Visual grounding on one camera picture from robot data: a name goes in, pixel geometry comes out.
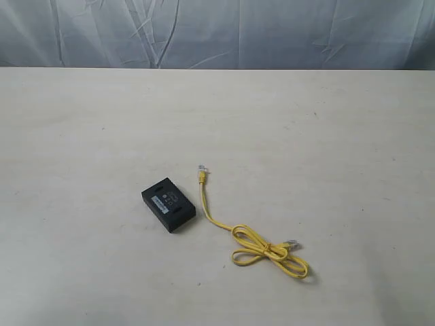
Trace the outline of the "small black network box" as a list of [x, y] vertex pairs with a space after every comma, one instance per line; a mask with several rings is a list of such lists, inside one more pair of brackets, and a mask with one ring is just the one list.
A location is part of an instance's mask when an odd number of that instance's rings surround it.
[[196, 216], [195, 206], [169, 178], [143, 190], [141, 196], [169, 233], [173, 233]]

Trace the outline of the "grey backdrop curtain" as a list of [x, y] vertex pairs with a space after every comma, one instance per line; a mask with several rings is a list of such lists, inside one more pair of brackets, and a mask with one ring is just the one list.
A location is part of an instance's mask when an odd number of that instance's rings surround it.
[[4, 67], [434, 68], [433, 1], [2, 1]]

